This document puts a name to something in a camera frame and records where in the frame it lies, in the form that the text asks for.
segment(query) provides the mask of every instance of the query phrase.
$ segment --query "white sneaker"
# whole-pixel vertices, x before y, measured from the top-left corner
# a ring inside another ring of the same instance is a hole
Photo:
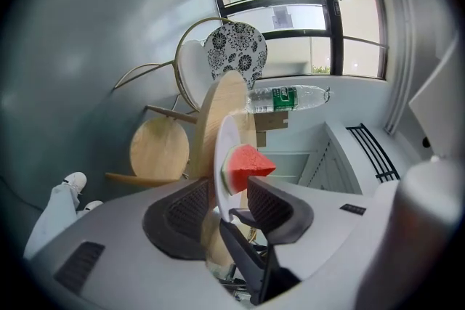
[[[100,200],[94,200],[93,202],[90,202],[86,207],[84,208],[85,211],[91,211],[92,209],[98,207],[99,205],[102,205],[103,202]]]
[[[81,194],[82,189],[86,186],[87,177],[82,172],[75,172],[70,174],[63,179],[62,184],[67,184],[72,187],[78,194]]]

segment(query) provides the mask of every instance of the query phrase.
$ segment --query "patterned cushion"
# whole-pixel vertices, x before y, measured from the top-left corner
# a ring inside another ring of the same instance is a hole
[[[228,23],[217,28],[203,46],[214,80],[229,70],[238,71],[250,89],[262,76],[268,48],[263,35],[246,23]]]

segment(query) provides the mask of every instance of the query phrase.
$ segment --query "wooden tabletop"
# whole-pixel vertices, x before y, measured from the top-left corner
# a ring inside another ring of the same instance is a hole
[[[198,114],[195,137],[190,151],[189,177],[191,179],[207,176],[211,180],[210,211],[202,226],[202,244],[206,247],[207,260],[221,266],[233,263],[229,252],[219,234],[219,213],[213,211],[216,206],[213,186],[213,164],[215,144],[219,127],[226,115],[234,117],[238,125],[240,141],[256,147],[255,121],[252,114],[245,111],[247,86],[237,71],[224,74],[210,87]],[[242,193],[240,206],[247,207],[246,192]]]
[[[247,86],[240,73],[229,71],[210,87],[198,114],[190,151],[189,177],[213,177],[215,144],[219,127],[226,115],[238,125],[240,141],[256,147],[255,121],[245,111]]]

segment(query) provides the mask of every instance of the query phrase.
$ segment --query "white plate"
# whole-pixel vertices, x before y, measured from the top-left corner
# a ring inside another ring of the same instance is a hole
[[[221,175],[221,167],[226,159],[230,149],[240,144],[240,135],[238,127],[235,124],[234,118],[227,115],[219,127],[217,135],[217,143],[215,145],[215,158],[213,164],[215,193],[217,195],[217,203],[222,219],[226,222],[231,222],[233,216],[230,215],[230,209],[240,207],[240,195],[231,195],[223,182]]]

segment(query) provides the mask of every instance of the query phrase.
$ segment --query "chair leg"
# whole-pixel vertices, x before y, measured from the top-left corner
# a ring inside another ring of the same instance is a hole
[[[147,187],[158,187],[179,181],[177,179],[145,179],[143,177],[138,176],[124,176],[122,174],[109,173],[106,173],[105,177],[107,177],[108,179],[113,179],[115,181],[124,182],[125,184],[133,184]]]
[[[139,78],[140,76],[143,76],[145,74],[148,74],[150,71],[155,71],[159,68],[162,68],[164,66],[167,66],[167,65],[172,65],[173,64],[173,61],[169,61],[169,62],[165,62],[165,63],[146,63],[144,65],[140,65],[140,66],[137,66],[133,69],[131,69],[130,71],[128,71],[126,74],[124,74],[120,80],[118,80],[118,83],[116,83],[116,85],[113,87],[113,90],[114,89],[117,89],[117,88],[120,88],[122,87],[124,84],[128,84],[130,81],[133,81],[134,79],[137,79]],[[151,68],[151,69],[148,69],[146,71],[144,71],[143,73],[140,73],[136,76],[133,76],[132,78],[128,79],[127,81],[124,81],[122,83],[122,81],[124,80],[125,77],[127,77],[130,73],[132,73],[133,71],[137,70],[137,69],[140,69],[140,68],[145,68],[147,66],[155,66],[154,68]]]
[[[160,113],[166,116],[171,116],[172,118],[179,119],[180,121],[187,121],[188,123],[192,123],[192,124],[197,123],[197,118],[191,115],[177,113],[176,111],[163,109],[162,107],[158,107],[158,106],[147,105],[145,106],[145,108],[147,110],[152,110],[152,111],[155,111],[157,113]]]

